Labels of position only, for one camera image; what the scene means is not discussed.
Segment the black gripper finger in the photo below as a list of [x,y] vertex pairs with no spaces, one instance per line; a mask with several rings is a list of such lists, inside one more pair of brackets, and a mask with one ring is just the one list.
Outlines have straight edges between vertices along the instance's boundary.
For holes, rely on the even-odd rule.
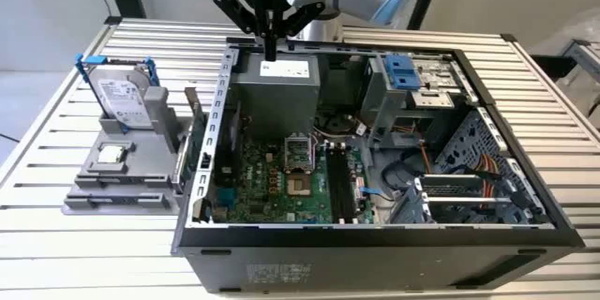
[[252,33],[264,40],[264,60],[271,60],[271,29],[261,0],[253,0],[253,13],[239,0],[213,0],[213,3],[245,34]]
[[312,3],[301,6],[287,18],[283,18],[284,11],[281,8],[273,10],[269,29],[271,60],[276,60],[277,39],[295,36],[323,11],[324,3]]

